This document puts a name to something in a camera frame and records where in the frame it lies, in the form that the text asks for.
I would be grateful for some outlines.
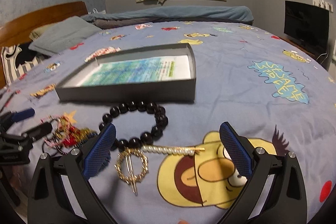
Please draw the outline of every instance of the metal screw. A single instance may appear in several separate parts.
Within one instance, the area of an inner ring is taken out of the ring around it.
[[[40,156],[40,158],[41,158],[41,160],[44,160],[44,159],[47,158],[47,156],[48,156],[47,153],[42,153],[41,156]]]
[[[295,155],[294,152],[288,152],[288,155],[289,155],[291,158],[295,158],[295,157],[296,157],[296,155]]]
[[[75,148],[75,149],[71,150],[71,155],[76,156],[78,154],[79,154],[79,149],[78,148]]]
[[[262,147],[257,147],[256,151],[257,151],[257,153],[260,154],[260,155],[262,155],[262,154],[265,153],[265,149],[263,149]]]

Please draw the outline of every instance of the orange cartoon nose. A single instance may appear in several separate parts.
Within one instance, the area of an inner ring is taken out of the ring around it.
[[[235,166],[227,158],[207,160],[198,167],[201,179],[208,182],[216,182],[227,179],[235,172]]]

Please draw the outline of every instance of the round gold hair clip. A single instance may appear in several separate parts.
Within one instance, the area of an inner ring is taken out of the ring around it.
[[[141,172],[138,175],[134,175],[133,173],[131,155],[135,155],[136,157],[140,158],[142,162]],[[122,173],[121,165],[124,160],[126,160],[129,176],[125,176]],[[148,172],[148,159],[144,155],[144,153],[142,153],[140,149],[125,148],[123,152],[118,154],[117,163],[114,166],[117,170],[119,178],[122,181],[126,182],[127,184],[131,184],[133,193],[137,196],[138,191],[137,191],[136,183],[141,182]]]

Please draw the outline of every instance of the blue blanket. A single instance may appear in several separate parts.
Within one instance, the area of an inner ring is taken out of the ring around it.
[[[142,17],[163,17],[163,18],[191,18],[206,17],[213,19],[229,19],[234,21],[253,21],[252,12],[246,6],[225,7],[225,6],[163,6],[138,11],[124,12],[118,14],[90,14],[82,18],[87,22],[95,19],[123,20]]]
[[[94,51],[106,47],[132,47],[190,42],[196,58],[197,83],[194,104],[164,104],[169,125],[157,145],[205,147],[194,158],[146,154],[149,173],[137,184],[137,197],[122,182],[114,164],[118,151],[111,152],[111,163],[90,179],[90,184],[107,210],[120,224],[127,223],[216,223],[237,197],[246,182],[233,166],[219,140],[219,126],[228,121],[236,132],[262,146],[269,153],[298,157],[307,192],[308,220],[319,210],[322,188],[336,182],[336,85],[329,74],[309,56],[264,30],[237,23],[163,22],[137,30],[126,26],[105,30],[52,56],[14,82],[3,104],[18,89],[5,111],[33,107],[36,115],[10,128],[20,134],[36,126],[48,115],[69,115],[78,128],[98,131],[109,105],[59,103],[56,92],[40,98],[31,96],[84,63]],[[117,40],[111,37],[124,35]],[[46,67],[59,64],[56,69]],[[129,139],[149,131],[154,117],[132,112],[114,119],[117,138]],[[29,181],[42,153],[43,140],[34,144],[31,163],[25,167]],[[133,167],[139,172],[140,161]],[[64,179],[66,189],[70,188]],[[260,212],[271,184],[253,212]],[[78,204],[74,210],[83,216]]]

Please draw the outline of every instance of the monitor screen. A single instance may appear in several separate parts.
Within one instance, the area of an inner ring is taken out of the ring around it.
[[[286,1],[285,34],[311,53],[327,51],[329,11],[309,4]]]

